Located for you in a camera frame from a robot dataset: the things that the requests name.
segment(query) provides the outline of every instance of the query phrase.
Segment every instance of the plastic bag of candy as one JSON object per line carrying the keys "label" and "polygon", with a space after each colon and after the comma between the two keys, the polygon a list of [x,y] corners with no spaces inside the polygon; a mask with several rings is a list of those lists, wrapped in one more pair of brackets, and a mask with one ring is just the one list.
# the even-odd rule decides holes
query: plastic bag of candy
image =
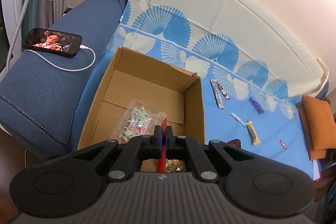
{"label": "plastic bag of candy", "polygon": [[119,143],[127,143],[135,136],[153,135],[155,125],[161,125],[166,117],[164,112],[155,113],[146,104],[132,100],[110,139],[117,139]]}

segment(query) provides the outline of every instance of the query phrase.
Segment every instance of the sofa cushion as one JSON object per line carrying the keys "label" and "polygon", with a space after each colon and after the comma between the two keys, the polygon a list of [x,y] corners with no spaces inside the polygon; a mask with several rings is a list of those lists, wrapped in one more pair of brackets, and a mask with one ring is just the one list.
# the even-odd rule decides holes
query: sofa cushion
{"label": "sofa cushion", "polygon": [[[96,53],[87,70],[56,69],[31,52],[23,52],[0,83],[0,123],[16,139],[25,139],[30,150],[51,156],[71,152],[80,134],[72,134],[75,109],[97,62],[100,61],[122,15],[118,0],[86,0],[55,22],[50,29],[79,34],[82,44]],[[80,49],[66,58],[41,52],[63,68],[83,68],[92,52]]]}
{"label": "sofa cushion", "polygon": [[297,109],[299,111],[300,120],[303,127],[304,136],[306,138],[309,159],[310,160],[317,160],[317,159],[324,159],[327,154],[327,149],[319,149],[315,150],[313,147],[313,141],[311,139],[309,121],[307,118],[307,113],[303,104],[298,104]]}
{"label": "sofa cushion", "polygon": [[303,104],[314,149],[336,148],[336,124],[328,102],[304,95]]}

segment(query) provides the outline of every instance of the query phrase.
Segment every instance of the red candy wrapper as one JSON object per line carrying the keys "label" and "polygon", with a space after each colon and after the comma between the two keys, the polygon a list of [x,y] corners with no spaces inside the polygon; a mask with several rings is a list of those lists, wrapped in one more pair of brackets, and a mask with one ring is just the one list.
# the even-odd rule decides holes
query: red candy wrapper
{"label": "red candy wrapper", "polygon": [[287,149],[287,145],[286,145],[282,140],[280,140],[280,144],[282,145],[282,147],[283,147],[284,149]]}
{"label": "red candy wrapper", "polygon": [[224,98],[226,100],[230,100],[229,95],[227,95],[227,93],[225,92],[225,90],[223,89],[223,87],[220,85],[220,83],[217,82],[216,84],[217,84],[219,90],[221,91],[221,93],[224,95]]}
{"label": "red candy wrapper", "polygon": [[230,144],[230,145],[239,147],[239,148],[241,148],[241,146],[242,146],[242,143],[241,143],[241,141],[239,139],[234,139],[234,140],[231,140],[231,141],[229,141],[227,143]]}

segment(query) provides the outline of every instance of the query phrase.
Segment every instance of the white sheet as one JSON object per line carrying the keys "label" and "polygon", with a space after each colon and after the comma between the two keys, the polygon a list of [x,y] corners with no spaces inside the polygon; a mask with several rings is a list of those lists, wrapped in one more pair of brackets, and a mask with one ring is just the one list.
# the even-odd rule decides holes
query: white sheet
{"label": "white sheet", "polygon": [[[224,35],[230,38],[239,49],[239,58],[237,61],[225,61],[224,65],[221,63],[220,65],[238,77],[251,79],[253,84],[257,82],[257,87],[278,98],[316,92],[327,79],[327,73],[301,41],[254,0],[131,0],[131,2],[131,17],[140,15],[154,6],[162,6],[162,10],[167,10],[168,7],[175,8],[182,12],[179,17],[188,19],[189,37],[182,26],[173,26],[175,33],[179,33],[180,28],[181,36],[176,37],[177,41],[174,39],[171,41],[208,58],[209,61],[217,62],[218,60],[213,58],[213,51],[215,49],[220,52],[223,49],[216,49],[214,41],[206,42],[209,44],[206,48],[199,48],[196,44],[200,39],[210,34],[218,34],[219,38],[221,35],[222,38]],[[145,26],[138,27],[142,31],[154,34],[152,30],[146,30]],[[157,30],[155,32],[158,38],[166,39],[162,32]],[[252,61],[268,70],[265,83],[255,79],[257,71],[252,65],[256,63],[251,63]],[[287,91],[278,92],[280,86],[286,86]]]}

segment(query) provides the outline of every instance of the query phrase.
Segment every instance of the purple candy wrapper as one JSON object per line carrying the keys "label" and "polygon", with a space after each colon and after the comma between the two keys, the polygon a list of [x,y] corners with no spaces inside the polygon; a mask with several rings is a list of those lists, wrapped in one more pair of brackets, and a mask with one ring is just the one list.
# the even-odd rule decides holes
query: purple candy wrapper
{"label": "purple candy wrapper", "polygon": [[263,108],[255,101],[252,97],[249,99],[250,103],[254,106],[254,108],[258,111],[259,114],[263,114]]}

